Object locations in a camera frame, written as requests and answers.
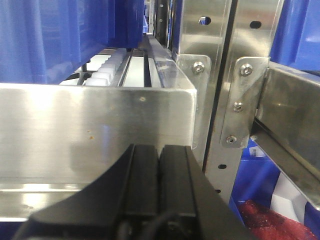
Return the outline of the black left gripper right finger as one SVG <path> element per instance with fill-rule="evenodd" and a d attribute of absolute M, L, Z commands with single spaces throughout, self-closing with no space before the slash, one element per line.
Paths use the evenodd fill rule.
<path fill-rule="evenodd" d="M 161 207 L 176 214 L 171 222 L 178 228 L 178 239 L 255 239 L 205 177 L 190 147 L 165 145 L 159 164 Z"/>

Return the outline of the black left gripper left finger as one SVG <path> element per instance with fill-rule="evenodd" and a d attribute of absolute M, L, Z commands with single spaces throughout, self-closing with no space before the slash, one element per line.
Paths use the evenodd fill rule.
<path fill-rule="evenodd" d="M 130 145 L 100 177 L 33 213 L 17 240 L 151 240 L 157 228 L 157 150 Z"/>

